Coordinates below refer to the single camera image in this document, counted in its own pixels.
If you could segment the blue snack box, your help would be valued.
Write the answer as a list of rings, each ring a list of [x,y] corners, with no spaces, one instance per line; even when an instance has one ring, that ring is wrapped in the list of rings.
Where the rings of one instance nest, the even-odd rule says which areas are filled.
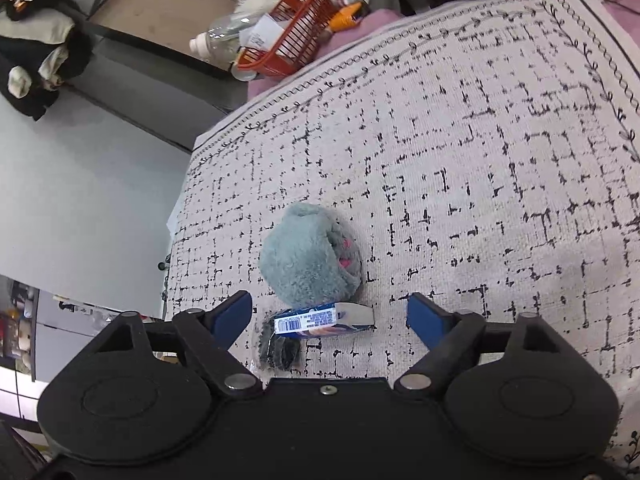
[[[285,311],[273,318],[279,336],[312,338],[370,330],[375,324],[374,310],[352,302],[332,302],[322,306]]]

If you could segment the orange plush carrot toy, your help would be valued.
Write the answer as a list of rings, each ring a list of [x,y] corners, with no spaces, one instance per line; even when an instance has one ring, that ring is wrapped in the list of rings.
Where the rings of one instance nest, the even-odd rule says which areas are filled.
[[[356,27],[363,18],[366,4],[362,1],[344,6],[330,19],[328,29],[330,32],[344,32],[344,30]]]

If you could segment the red plastic basket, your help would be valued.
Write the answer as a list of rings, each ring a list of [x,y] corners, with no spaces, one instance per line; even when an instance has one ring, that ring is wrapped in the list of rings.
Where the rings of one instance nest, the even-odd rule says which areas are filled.
[[[336,12],[331,0],[280,0],[250,31],[238,70],[268,77],[294,74],[314,58]]]

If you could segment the clear plastic water bottle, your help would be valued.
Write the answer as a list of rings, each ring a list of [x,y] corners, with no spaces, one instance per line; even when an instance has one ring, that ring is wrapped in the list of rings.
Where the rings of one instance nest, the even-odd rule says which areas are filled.
[[[260,13],[235,13],[217,18],[205,32],[189,40],[190,51],[202,61],[227,68],[261,17]]]

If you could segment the black dotted fabric pouch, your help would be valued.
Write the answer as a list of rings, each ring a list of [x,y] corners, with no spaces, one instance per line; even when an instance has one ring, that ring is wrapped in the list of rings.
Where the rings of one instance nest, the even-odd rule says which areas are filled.
[[[271,318],[262,323],[258,344],[259,365],[263,370],[270,368],[286,372],[298,361],[299,340],[278,335]]]

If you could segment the large flat cardboard box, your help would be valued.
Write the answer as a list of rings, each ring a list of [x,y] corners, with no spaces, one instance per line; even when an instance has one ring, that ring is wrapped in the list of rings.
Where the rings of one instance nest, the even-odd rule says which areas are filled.
[[[224,78],[229,65],[199,58],[189,41],[231,14],[235,5],[236,0],[103,0],[87,24],[107,39]]]

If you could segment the black and white clothes pile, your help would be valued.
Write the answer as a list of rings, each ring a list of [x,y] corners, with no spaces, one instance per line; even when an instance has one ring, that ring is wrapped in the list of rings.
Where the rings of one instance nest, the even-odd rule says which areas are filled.
[[[60,10],[63,2],[1,0],[1,95],[35,122],[92,58],[90,37]]]

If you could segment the white black patterned bed cover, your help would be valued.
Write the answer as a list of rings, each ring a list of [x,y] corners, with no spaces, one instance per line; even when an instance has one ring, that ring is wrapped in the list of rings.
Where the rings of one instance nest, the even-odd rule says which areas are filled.
[[[600,0],[450,3],[311,64],[198,137],[166,312],[254,300],[256,370],[282,302],[259,270],[295,203],[354,234],[368,334],[294,373],[395,379],[422,356],[414,292],[491,322],[541,315],[620,399],[608,457],[639,474],[639,48]]]

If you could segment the grey plush mouse toy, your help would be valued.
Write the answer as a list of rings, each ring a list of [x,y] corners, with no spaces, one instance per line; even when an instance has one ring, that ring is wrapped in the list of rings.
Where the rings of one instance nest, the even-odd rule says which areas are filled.
[[[294,309],[346,301],[362,283],[352,230],[318,205],[295,203],[266,236],[259,270],[274,294]]]

